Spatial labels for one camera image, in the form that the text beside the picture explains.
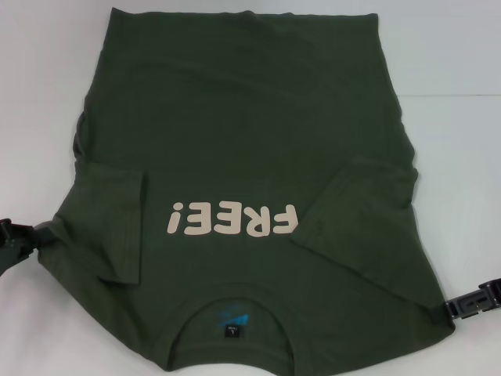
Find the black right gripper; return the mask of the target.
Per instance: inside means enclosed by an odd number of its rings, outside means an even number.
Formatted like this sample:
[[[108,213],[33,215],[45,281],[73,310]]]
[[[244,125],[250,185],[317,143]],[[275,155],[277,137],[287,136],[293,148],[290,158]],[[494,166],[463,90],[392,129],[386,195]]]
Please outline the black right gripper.
[[[486,289],[478,289],[469,294],[448,300],[445,307],[452,319],[466,319],[500,306],[501,279],[491,280]]]

